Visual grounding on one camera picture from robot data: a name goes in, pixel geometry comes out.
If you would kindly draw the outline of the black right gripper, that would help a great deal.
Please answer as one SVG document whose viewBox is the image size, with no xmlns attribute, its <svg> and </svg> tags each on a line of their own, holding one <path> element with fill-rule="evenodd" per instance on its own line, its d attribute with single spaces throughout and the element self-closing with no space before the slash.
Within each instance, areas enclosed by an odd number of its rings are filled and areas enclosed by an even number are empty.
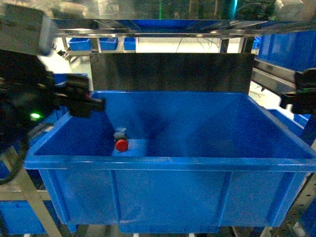
<svg viewBox="0 0 316 237">
<path fill-rule="evenodd" d="M 294 114 L 316 114 L 316 69 L 310 68 L 294 74 L 295 91 L 281 95 L 279 106 L 292 105 Z"/>
</svg>

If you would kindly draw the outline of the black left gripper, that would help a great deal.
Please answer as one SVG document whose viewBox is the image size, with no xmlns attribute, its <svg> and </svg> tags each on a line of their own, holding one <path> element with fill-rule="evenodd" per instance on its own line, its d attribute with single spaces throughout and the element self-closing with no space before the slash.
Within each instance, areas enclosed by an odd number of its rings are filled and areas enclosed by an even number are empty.
<svg viewBox="0 0 316 237">
<path fill-rule="evenodd" d="M 53 83 L 53 100 L 49 113 L 68 108 L 70 115 L 78 118 L 89 118 L 92 112 L 103 112 L 105 100 L 92 98 L 89 90 L 89 78 L 82 74 L 50 73 Z"/>
</svg>

